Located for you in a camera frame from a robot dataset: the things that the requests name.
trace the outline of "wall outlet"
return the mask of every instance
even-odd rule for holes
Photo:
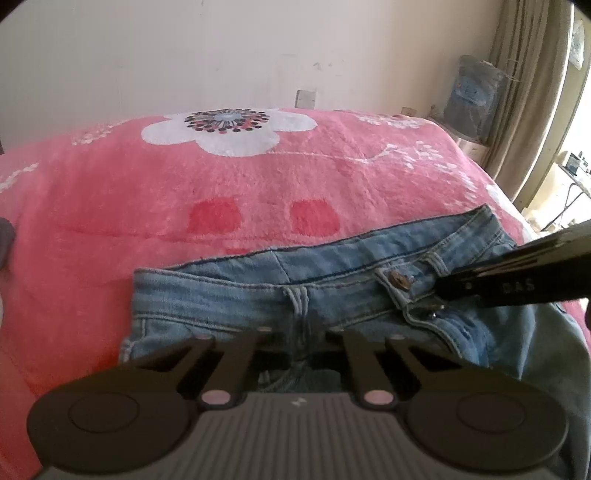
[[[308,90],[298,90],[295,94],[295,107],[313,110],[316,105],[316,92]]]
[[[403,106],[400,113],[406,116],[417,116],[417,111],[414,108],[410,108],[409,106]]]

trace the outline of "jeans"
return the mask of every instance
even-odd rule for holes
[[[400,335],[494,367],[556,398],[569,416],[562,454],[569,471],[563,475],[585,479],[591,361],[575,320],[557,304],[483,308],[473,297],[443,301],[433,293],[437,277],[514,247],[482,206],[316,247],[140,269],[121,361],[200,333],[228,340],[243,329],[268,326],[285,334],[295,360],[261,390],[339,391],[336,372],[306,366],[319,332],[341,326],[371,341]],[[405,288],[395,280],[401,275]]]

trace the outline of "floral blanket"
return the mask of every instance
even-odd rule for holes
[[[0,478],[39,468],[25,431],[39,395],[116,363],[134,268],[329,242],[483,203],[518,242],[531,238],[443,130],[404,116],[188,112],[8,152],[0,216],[17,236],[0,272]]]

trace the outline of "beige curtain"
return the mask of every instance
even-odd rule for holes
[[[501,99],[485,170],[515,200],[540,155],[566,74],[573,28],[566,0],[505,0],[490,61],[512,80]]]

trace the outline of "gray plastic plate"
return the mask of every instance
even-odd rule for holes
[[[174,451],[115,475],[47,468],[38,480],[558,480],[548,470],[486,476],[420,450],[388,413],[349,394],[250,394],[231,410],[203,414]]]

